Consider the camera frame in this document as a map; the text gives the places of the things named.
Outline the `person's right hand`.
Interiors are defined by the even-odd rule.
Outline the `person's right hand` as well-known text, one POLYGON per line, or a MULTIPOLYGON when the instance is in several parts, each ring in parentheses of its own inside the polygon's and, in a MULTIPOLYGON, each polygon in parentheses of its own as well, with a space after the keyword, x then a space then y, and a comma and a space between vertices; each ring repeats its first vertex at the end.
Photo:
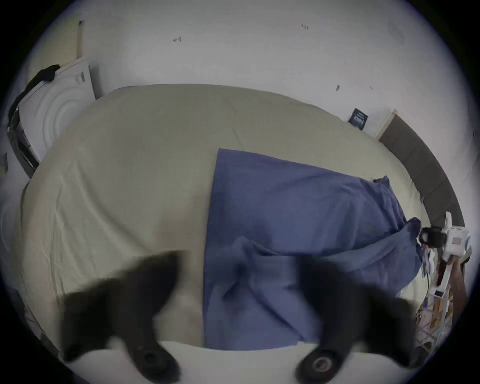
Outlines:
POLYGON ((464 278, 461 270, 461 262, 457 256, 451 256, 448 265, 452 267, 449 285, 450 291, 453 295, 453 317, 452 329, 456 326, 462 312, 464 311, 468 296, 464 283, 464 278))

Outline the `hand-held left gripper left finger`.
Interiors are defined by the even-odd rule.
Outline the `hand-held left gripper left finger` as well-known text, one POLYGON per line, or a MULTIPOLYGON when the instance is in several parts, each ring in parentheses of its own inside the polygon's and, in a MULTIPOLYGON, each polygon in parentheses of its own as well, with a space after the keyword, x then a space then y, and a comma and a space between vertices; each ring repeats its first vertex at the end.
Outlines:
POLYGON ((143 258, 117 277, 102 279, 63 298, 61 352, 73 363, 121 339, 137 371, 157 384, 179 380, 177 360, 156 339, 154 317, 169 302, 181 271, 182 251, 143 258))

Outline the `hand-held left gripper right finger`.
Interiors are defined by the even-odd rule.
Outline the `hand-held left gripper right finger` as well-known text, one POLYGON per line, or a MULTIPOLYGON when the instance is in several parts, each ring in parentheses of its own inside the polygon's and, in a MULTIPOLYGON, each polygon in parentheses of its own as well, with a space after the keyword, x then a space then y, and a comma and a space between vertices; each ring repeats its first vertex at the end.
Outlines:
POLYGON ((428 354, 415 346, 416 321, 409 303, 356 281, 336 264, 307 256, 297 259, 299 289, 319 317, 318 345, 297 365, 302 384, 324 384, 341 370, 353 347, 418 369, 428 354))

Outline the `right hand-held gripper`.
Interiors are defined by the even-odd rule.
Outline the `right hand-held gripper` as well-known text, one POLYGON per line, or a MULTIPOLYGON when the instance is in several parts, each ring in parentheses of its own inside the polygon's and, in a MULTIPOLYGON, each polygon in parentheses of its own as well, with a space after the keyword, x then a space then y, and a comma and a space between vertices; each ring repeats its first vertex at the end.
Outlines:
POLYGON ((418 241, 429 249, 441 250, 439 257, 446 263, 441 282, 430 289, 430 295, 443 298, 447 293, 448 283, 452 274, 453 262, 451 259, 464 261, 469 249, 470 232, 464 226, 453 225, 452 214, 446 212, 443 227, 423 227, 419 233, 418 241))

